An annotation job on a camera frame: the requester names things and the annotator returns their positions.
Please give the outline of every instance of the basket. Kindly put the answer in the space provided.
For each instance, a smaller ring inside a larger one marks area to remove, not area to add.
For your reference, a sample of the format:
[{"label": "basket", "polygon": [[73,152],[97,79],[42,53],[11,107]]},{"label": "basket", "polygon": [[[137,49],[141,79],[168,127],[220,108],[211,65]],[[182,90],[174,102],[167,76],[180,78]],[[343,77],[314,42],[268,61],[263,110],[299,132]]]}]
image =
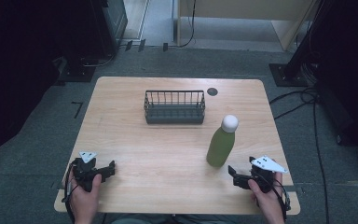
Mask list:
[{"label": "basket", "polygon": [[202,124],[204,91],[146,91],[144,108],[148,124]]}]

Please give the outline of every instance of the human hand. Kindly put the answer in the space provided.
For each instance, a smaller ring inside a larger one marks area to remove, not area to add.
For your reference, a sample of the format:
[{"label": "human hand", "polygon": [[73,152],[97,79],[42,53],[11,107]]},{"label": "human hand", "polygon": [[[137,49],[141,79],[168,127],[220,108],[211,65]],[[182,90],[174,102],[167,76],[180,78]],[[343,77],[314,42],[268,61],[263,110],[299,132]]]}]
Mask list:
[{"label": "human hand", "polygon": [[[275,180],[278,180],[280,183],[282,183],[282,173],[276,172],[274,177]],[[251,191],[253,192],[251,196],[252,200],[254,202],[258,202],[258,206],[260,207],[261,212],[266,218],[267,223],[284,223],[281,205],[275,192],[273,190],[270,190],[268,193],[263,193],[263,191],[261,191],[260,187],[258,187],[257,183],[253,179],[248,180],[248,184]],[[276,188],[276,190],[278,194],[282,197],[282,188],[278,187]]]},{"label": "human hand", "polygon": [[100,191],[102,176],[96,175],[92,180],[91,192],[86,192],[77,185],[76,180],[73,178],[74,174],[71,171],[69,179],[71,180],[72,191],[71,194],[71,208],[75,216],[76,224],[91,223],[97,213],[98,208],[98,194]]}]

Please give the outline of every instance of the water bottle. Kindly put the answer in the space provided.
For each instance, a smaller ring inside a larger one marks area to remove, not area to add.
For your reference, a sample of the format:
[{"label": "water bottle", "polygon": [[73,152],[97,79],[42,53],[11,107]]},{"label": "water bottle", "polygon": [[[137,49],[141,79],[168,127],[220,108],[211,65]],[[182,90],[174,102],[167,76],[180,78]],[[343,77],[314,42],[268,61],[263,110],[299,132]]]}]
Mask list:
[{"label": "water bottle", "polygon": [[206,161],[210,165],[220,167],[225,164],[231,149],[234,147],[238,123],[238,119],[233,115],[227,115],[223,118],[221,127],[213,134],[209,145]]}]

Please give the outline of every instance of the dish rack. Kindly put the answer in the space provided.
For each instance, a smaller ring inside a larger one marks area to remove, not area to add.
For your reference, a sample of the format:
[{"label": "dish rack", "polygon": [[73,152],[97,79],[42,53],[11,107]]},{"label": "dish rack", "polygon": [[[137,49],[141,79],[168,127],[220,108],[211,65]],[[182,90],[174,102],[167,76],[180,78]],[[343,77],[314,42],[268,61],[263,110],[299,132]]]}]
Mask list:
[{"label": "dish rack", "polygon": [[146,91],[144,108],[148,124],[202,124],[204,91]]}]

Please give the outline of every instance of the bottle lid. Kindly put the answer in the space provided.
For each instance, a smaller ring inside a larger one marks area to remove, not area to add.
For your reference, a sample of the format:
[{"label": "bottle lid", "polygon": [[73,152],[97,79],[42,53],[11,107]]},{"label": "bottle lid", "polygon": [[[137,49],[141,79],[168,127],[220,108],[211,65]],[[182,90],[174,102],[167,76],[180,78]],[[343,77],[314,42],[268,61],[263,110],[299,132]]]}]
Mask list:
[{"label": "bottle lid", "polygon": [[234,133],[238,127],[238,119],[234,115],[226,115],[222,121],[222,129],[226,133]]}]

